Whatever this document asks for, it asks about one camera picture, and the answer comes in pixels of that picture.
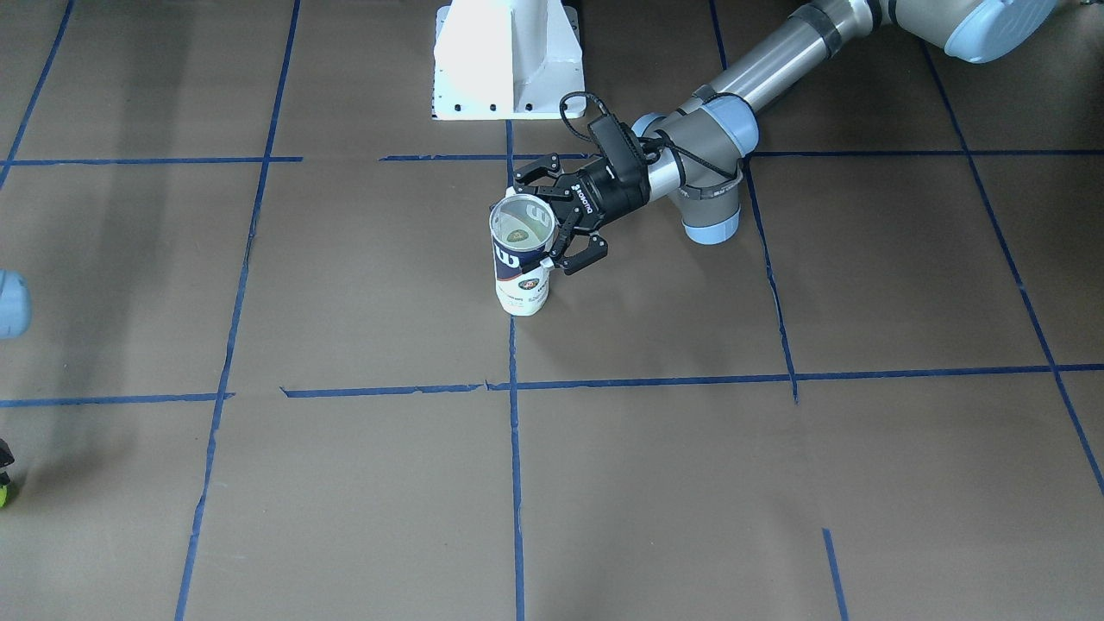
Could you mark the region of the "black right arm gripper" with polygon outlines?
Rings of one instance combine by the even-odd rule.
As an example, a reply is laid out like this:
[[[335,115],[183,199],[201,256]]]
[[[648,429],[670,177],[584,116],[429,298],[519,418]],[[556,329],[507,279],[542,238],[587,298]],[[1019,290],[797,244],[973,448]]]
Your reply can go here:
[[[9,444],[1,439],[0,440],[0,485],[10,485],[11,478],[8,475],[7,469],[15,463],[15,456],[13,455]]]

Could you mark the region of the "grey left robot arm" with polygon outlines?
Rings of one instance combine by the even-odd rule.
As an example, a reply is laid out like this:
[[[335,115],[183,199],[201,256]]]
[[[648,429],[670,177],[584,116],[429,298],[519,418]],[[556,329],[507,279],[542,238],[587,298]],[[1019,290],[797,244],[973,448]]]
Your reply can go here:
[[[699,87],[669,115],[624,126],[599,117],[599,157],[564,173],[552,156],[514,176],[512,192],[548,202],[567,235],[590,235],[669,198],[687,236],[703,245],[737,232],[740,165],[760,141],[757,114],[843,44],[895,25],[974,64],[1021,46],[1053,1],[813,1]]]

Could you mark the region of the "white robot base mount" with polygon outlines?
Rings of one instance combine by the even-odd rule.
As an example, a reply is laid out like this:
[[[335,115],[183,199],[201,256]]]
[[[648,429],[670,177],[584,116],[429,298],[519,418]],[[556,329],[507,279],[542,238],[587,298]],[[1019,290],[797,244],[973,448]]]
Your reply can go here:
[[[436,12],[431,117],[558,119],[585,90],[575,1],[453,1]]]

